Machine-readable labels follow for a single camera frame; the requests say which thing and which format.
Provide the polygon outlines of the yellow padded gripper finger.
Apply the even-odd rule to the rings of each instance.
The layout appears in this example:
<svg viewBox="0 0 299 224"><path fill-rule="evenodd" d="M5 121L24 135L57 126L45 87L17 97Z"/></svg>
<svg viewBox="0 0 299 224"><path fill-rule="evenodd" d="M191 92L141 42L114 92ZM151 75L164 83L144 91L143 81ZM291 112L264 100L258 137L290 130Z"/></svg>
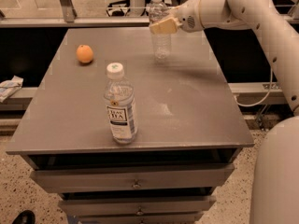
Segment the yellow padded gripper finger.
<svg viewBox="0 0 299 224"><path fill-rule="evenodd" d="M166 19L152 23L149 30L155 35L174 34L178 31L182 23L178 18L168 17Z"/></svg>

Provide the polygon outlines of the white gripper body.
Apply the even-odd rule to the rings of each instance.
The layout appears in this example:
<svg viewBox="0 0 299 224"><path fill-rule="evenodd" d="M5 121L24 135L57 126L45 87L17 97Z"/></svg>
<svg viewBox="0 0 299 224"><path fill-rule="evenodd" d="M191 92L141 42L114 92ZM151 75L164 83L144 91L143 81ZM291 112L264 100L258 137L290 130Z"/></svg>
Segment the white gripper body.
<svg viewBox="0 0 299 224"><path fill-rule="evenodd" d="M204 29L200 19L201 0L188 0L173 7L171 14L178 20L179 28L187 33L202 31Z"/></svg>

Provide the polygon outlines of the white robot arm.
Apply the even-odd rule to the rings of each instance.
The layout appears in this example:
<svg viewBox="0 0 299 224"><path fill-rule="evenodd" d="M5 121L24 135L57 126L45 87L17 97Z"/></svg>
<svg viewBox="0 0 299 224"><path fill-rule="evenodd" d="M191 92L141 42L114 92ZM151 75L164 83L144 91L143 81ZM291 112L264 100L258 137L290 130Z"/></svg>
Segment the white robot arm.
<svg viewBox="0 0 299 224"><path fill-rule="evenodd" d="M252 30L293 112L259 148L249 224L299 224L299 34L272 0L188 0L170 8L149 30L174 34L213 27Z"/></svg>

